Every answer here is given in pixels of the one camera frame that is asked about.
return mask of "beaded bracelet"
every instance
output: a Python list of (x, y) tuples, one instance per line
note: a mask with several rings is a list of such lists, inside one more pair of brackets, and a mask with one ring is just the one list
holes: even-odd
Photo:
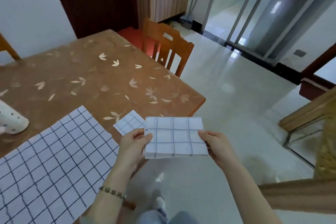
[(111, 190), (110, 188), (104, 188), (103, 186), (101, 186), (99, 190), (109, 193), (113, 196), (119, 197), (120, 199), (125, 199), (127, 197), (126, 194), (123, 194), (121, 192), (116, 192), (115, 190)]

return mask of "right hand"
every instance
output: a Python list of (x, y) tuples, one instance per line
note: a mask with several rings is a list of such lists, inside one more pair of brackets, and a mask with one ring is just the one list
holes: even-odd
[(209, 155), (221, 169), (233, 162), (239, 163), (239, 159), (226, 135), (220, 132), (202, 130), (198, 131), (198, 135), (211, 148), (208, 149)]

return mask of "white shoe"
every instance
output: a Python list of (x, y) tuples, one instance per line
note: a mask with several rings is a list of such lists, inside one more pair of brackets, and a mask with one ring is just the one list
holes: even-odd
[(157, 209), (163, 209), (166, 210), (166, 203), (165, 200), (163, 199), (163, 197), (157, 197), (154, 202), (153, 202), (153, 208), (155, 210)]

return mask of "wooden chair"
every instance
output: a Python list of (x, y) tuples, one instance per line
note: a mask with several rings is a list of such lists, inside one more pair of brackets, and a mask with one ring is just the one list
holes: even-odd
[(14, 60), (20, 60), (21, 58), (16, 53), (16, 51), (11, 47), (11, 45), (6, 41), (3, 35), (0, 33), (0, 52), (7, 51)]
[(181, 61), (175, 73), (176, 76), (180, 77), (191, 54), (191, 51), (194, 48), (194, 44), (184, 40), (181, 37), (180, 32), (177, 31), (176, 29), (164, 23), (153, 22), (150, 19), (145, 19), (145, 22), (143, 24), (142, 51), (145, 53), (147, 48), (146, 37), (151, 37), (155, 40), (152, 56), (154, 60), (156, 60), (158, 47), (160, 44), (159, 57), (157, 61), (161, 65), (163, 66), (166, 65), (169, 51), (172, 50), (167, 64), (168, 70), (170, 69), (171, 64), (173, 63), (175, 54), (181, 57)]

